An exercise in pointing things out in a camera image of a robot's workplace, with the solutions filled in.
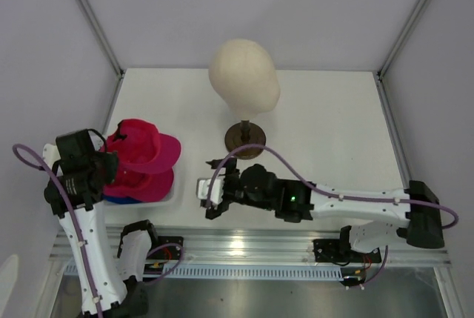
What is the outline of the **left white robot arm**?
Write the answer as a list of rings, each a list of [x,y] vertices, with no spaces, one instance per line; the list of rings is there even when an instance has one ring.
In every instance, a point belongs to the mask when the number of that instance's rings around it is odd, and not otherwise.
[[[119,160],[96,150],[90,130],[56,138],[58,155],[44,198],[67,235],[81,284],[81,317],[140,317],[149,309],[143,274],[160,241],[148,220],[124,227],[117,254],[108,242],[102,193],[113,183]]]

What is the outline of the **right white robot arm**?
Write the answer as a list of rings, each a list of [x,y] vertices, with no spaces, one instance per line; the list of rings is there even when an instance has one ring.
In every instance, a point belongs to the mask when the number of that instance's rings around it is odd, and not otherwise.
[[[206,219],[218,218],[232,204],[270,211],[290,223],[360,219],[363,225],[347,225],[339,232],[338,255],[348,262],[396,242],[423,249],[444,247],[441,206],[424,182],[410,181],[406,189],[351,193],[279,179],[262,165],[244,171],[236,165],[232,158],[225,163],[222,175],[197,181],[196,196],[206,210]]]

